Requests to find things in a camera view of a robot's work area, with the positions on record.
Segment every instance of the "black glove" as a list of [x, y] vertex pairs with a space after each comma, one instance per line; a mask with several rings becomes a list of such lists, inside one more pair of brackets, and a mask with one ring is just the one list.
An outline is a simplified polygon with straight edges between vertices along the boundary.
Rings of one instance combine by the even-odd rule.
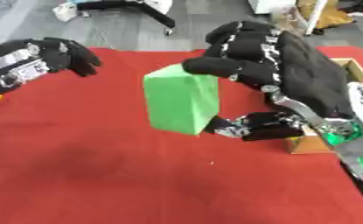
[[299, 37], [269, 24], [243, 21], [221, 26], [206, 40], [212, 45], [203, 57], [184, 61], [187, 72], [229, 78], [257, 90], [277, 85], [322, 117], [353, 117], [346, 70]]
[[73, 40], [44, 38], [8, 41], [0, 45], [0, 95], [24, 84], [25, 79], [19, 79], [16, 71], [20, 68], [25, 71], [32, 63], [37, 63], [33, 67], [42, 73], [70, 69], [81, 77], [96, 74], [94, 67], [101, 65], [92, 52]]

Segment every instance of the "red felt mat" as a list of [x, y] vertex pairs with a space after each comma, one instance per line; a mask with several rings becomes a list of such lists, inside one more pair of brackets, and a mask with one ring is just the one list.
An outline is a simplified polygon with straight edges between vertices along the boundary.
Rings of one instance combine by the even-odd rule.
[[[198, 52], [96, 50], [95, 77], [47, 75], [0, 101], [0, 224], [363, 224], [333, 155], [150, 128], [142, 77]], [[220, 83], [222, 113], [265, 110]]]

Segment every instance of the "green cube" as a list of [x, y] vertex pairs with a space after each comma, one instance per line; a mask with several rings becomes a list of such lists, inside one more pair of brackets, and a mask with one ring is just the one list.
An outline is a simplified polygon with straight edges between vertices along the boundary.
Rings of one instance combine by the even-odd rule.
[[220, 110], [218, 78], [192, 75], [179, 64], [144, 76], [151, 126], [198, 135]]

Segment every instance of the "black chair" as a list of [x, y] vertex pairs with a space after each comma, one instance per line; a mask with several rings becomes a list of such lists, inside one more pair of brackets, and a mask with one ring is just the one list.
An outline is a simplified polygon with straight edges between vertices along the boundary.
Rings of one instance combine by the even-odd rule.
[[154, 18], [159, 23], [166, 26], [164, 34], [170, 36], [173, 33], [173, 29], [176, 27], [174, 19], [166, 16], [162, 12], [149, 6], [144, 0], [113, 0], [113, 1], [100, 1], [100, 2], [88, 2], [78, 3], [78, 11], [105, 11], [123, 7], [131, 7], [140, 10], [143, 13]]

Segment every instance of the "chair wheel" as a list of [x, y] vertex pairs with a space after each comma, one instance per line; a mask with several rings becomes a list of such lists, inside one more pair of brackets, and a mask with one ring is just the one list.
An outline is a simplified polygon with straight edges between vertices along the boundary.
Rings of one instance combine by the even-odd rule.
[[167, 36], [167, 37], [173, 35], [173, 33], [174, 33], [174, 30], [171, 29], [171, 28], [164, 29], [164, 35]]

